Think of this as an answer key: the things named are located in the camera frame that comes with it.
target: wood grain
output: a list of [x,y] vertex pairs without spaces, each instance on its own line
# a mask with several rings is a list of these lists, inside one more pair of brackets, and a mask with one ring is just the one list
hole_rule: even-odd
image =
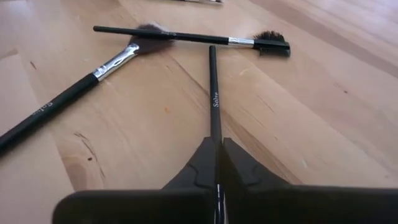
[[[218,48],[224,136],[294,184],[397,187],[397,12],[392,0],[0,1],[0,62],[12,73],[0,84],[21,96],[0,113],[0,128],[29,114],[12,111],[30,98],[46,103],[126,46],[128,36],[94,25],[156,21],[234,37],[276,30],[292,46],[287,60]],[[135,58],[30,141],[59,153],[75,190],[159,189],[210,135],[207,55],[206,44],[177,42]]]

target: black bristles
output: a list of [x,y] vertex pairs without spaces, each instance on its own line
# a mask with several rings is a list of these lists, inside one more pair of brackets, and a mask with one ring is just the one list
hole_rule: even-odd
[[285,38],[282,34],[275,31],[265,31],[254,36],[254,39],[260,40],[276,40],[285,42]]
[[[143,24],[137,27],[137,29],[142,30],[153,30],[164,32],[164,29],[158,26],[157,24]],[[129,44],[137,44],[139,46],[138,53],[139,54],[149,54],[152,52],[157,52],[163,49],[167,49],[173,46],[173,40],[156,40],[156,39],[147,39],[142,37],[132,36]]]

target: spoolie comb brush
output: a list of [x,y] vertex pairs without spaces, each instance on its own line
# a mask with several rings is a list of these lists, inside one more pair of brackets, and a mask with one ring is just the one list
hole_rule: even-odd
[[282,34],[274,31],[266,31],[255,35],[254,39],[241,39],[235,37],[218,37],[201,34],[186,34],[178,32],[167,32],[165,30],[140,30],[115,27],[94,26],[94,31],[113,34],[127,34],[138,37],[159,40],[186,40],[207,44],[237,45],[251,47],[260,51],[260,55],[290,56],[290,45],[285,41]]
[[[160,27],[153,24],[141,25],[140,30],[162,31]],[[98,67],[94,72],[89,73],[81,80],[77,81],[67,90],[59,94],[52,101],[48,102],[29,117],[10,129],[0,137],[0,155],[5,153],[12,146],[24,140],[35,130],[41,127],[50,118],[61,112],[69,104],[73,103],[85,93],[94,88],[100,81],[120,68],[126,62],[137,55],[157,52],[172,46],[172,40],[143,39],[141,37],[131,37],[128,46],[118,53],[111,60]]]

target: thin brush handle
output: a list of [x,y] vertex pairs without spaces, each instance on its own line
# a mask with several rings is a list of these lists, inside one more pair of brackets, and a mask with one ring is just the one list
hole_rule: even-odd
[[96,32],[106,32],[111,34],[126,34],[135,35],[142,38],[160,39],[160,40],[186,40],[191,42],[201,42],[207,44],[220,44],[220,45],[236,45],[242,47],[251,47],[254,49],[278,49],[290,50],[290,45],[287,42],[275,40],[262,40],[262,39],[242,39],[235,37],[218,37],[212,35],[201,34],[186,34],[179,32],[161,32],[154,30],[142,29],[125,29],[116,27],[103,27],[94,26],[93,30]]
[[217,183],[217,208],[216,208],[216,223],[224,224],[224,190],[220,185],[220,149],[222,147],[221,134],[221,118],[220,118],[220,96],[218,94],[218,77],[217,77],[217,59],[216,47],[211,45],[209,47],[209,63],[210,63],[210,129],[211,138],[216,144],[216,183]]
[[90,73],[59,94],[52,101],[32,113],[25,120],[0,137],[0,154],[5,153],[11,146],[14,146],[19,141],[29,136],[46,121],[54,117],[70,103],[73,103],[81,95],[90,91],[97,84],[98,79],[93,73]]
[[17,126],[3,134],[0,137],[0,155],[11,149],[12,146],[15,146],[19,142],[23,141],[48,120],[66,108],[69,104],[73,103],[82,95],[94,88],[98,82],[135,57],[137,55],[137,50],[139,50],[138,45],[128,45],[123,51],[118,53],[111,60],[98,67],[94,72],[86,75],[84,78],[55,97],[52,101],[48,102],[46,105],[35,111]]
[[178,32],[159,32],[154,30],[125,29],[115,27],[94,26],[96,32],[106,32],[112,34],[136,35],[142,38],[161,39],[161,40],[186,40],[208,44],[228,45],[228,37],[217,37],[201,34],[185,34]]
[[218,77],[217,77],[217,61],[216,47],[214,45],[209,48],[210,63],[210,129],[211,138],[217,147],[221,146],[221,116],[220,116],[220,95],[218,93]]

